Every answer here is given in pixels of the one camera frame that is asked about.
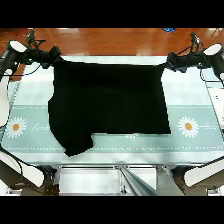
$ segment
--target wooden floor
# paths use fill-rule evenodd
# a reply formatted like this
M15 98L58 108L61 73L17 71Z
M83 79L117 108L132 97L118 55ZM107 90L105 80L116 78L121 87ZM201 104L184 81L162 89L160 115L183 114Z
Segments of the wooden floor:
M191 45L191 32L195 32L205 47L214 43L224 44L224 29L177 28L167 33L162 28L35 28L36 39L46 39L41 49L53 46L62 55L151 55L166 56ZM0 52L9 40L26 44L28 28L0 28ZM17 74L22 74L23 67Z

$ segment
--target daisy print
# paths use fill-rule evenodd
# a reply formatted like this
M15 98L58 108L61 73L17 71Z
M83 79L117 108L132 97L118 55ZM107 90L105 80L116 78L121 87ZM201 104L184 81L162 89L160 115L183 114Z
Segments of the daisy print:
M188 138L194 138L199 133L199 127L194 118L182 117L179 119L177 127L182 132L182 135Z
M125 137L126 138L130 138L130 139L134 139L134 138L138 137L138 134L137 133L134 133L134 134L125 134Z
M27 128L27 123L25 119L22 117L15 117L14 119L11 119L10 122L7 123L5 132L8 138L17 138L20 137L20 135L23 134L23 131L25 131Z

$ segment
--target garment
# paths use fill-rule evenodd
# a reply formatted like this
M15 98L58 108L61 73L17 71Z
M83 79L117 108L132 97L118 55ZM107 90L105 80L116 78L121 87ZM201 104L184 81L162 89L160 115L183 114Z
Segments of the garment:
M49 123L65 154L92 148L92 133L170 134L163 70L152 65L56 62Z

